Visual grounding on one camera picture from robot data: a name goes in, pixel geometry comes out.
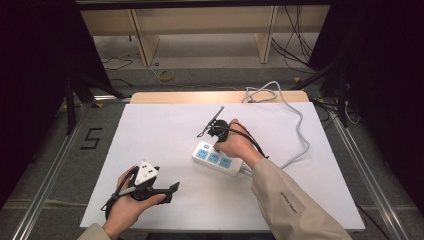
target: power strip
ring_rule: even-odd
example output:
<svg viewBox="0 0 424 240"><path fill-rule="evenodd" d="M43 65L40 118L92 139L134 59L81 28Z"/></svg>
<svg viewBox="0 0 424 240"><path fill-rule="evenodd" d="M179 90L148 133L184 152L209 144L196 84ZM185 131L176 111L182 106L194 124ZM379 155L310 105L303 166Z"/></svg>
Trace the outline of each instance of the power strip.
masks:
<svg viewBox="0 0 424 240"><path fill-rule="evenodd" d="M228 157L222 151L215 150L212 144L202 141L197 144L192 156L194 161L234 177L243 165L240 158Z"/></svg>

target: plug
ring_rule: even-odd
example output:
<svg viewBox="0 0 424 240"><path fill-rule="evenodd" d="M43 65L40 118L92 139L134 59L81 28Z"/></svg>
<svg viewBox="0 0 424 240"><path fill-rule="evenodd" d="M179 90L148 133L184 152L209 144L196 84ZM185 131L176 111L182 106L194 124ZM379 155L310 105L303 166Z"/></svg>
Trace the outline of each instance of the plug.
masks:
<svg viewBox="0 0 424 240"><path fill-rule="evenodd" d="M147 162L146 159L143 159L138 170L137 178L135 179L135 185L140 185L157 175L159 175L159 171Z"/></svg>

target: small black object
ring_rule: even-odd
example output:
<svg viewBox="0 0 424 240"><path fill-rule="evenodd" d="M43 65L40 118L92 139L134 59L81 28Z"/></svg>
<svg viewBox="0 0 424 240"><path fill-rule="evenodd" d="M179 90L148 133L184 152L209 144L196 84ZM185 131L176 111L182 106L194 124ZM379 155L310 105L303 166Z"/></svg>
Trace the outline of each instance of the small black object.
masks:
<svg viewBox="0 0 424 240"><path fill-rule="evenodd" d="M178 190L180 182L175 183L170 186L169 189L154 189L153 184L155 183L157 177L154 177L150 180L147 180L140 185L135 185L135 177L130 180L128 187L136 187L134 192L130 193L130 196L137 201L144 201L151 196L156 194L165 194L166 197L158 204L170 203L172 200L172 194Z"/></svg>
<svg viewBox="0 0 424 240"><path fill-rule="evenodd" d="M228 137L228 128L229 126L226 121L222 119L215 120L211 124L208 134L211 135L211 137L217 136L218 137L217 142L225 142L225 140L227 140L227 137Z"/></svg>
<svg viewBox="0 0 424 240"><path fill-rule="evenodd" d="M137 201L144 201L156 194L165 194L166 197L157 205L164 204L164 203L171 203L172 200L172 194L178 190L178 187L180 186L180 182L177 182L169 187L169 189L154 189L153 184L156 181L157 177L154 177L152 179L147 180L144 183L141 183L139 185L135 185L135 179L137 178L138 170L140 167L134 167L128 174L125 176L125 178L120 183L119 187L116 189L116 191L112 194L112 196L109 198L109 200L106 202L106 204L100 209L102 211L105 211L105 217L106 219L109 217L109 213L112 210L113 205L118 201L118 199L124 195L119 195L121 192L122 186L127 181L128 178L131 177L130 182L128 184L128 188L135 187L135 190L132 192L129 192L127 194L130 194L130 196L137 200Z"/></svg>

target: sleeve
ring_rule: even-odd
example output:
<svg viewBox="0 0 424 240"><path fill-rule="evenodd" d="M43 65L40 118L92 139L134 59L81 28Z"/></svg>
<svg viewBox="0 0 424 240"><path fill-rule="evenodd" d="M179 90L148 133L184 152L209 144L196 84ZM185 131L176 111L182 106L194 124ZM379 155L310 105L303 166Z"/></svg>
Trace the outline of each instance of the sleeve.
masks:
<svg viewBox="0 0 424 240"><path fill-rule="evenodd" d="M333 217L268 159L255 164L252 178L252 191L276 239L351 239Z"/></svg>
<svg viewBox="0 0 424 240"><path fill-rule="evenodd" d="M110 240L110 238L99 224L94 223L84 231L78 240Z"/></svg>

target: white tabletop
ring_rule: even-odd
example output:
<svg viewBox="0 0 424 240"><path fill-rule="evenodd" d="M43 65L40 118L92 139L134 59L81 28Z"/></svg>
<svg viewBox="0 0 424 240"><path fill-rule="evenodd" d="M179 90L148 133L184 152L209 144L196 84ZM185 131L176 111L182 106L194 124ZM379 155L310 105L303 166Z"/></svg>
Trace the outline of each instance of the white tabletop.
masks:
<svg viewBox="0 0 424 240"><path fill-rule="evenodd" d="M365 226L355 207L312 103L291 103L301 111L301 130L311 147L284 169L321 207L347 230ZM125 170L146 159L159 166L155 188L181 182L170 204L145 211L133 228L168 232L269 231L251 192L251 177L231 177L193 161L196 136L221 106L218 119L238 118L277 165L299 154L304 144L296 134L298 115L283 103L130 104L127 105L99 180L81 222L103 224L100 208Z"/></svg>

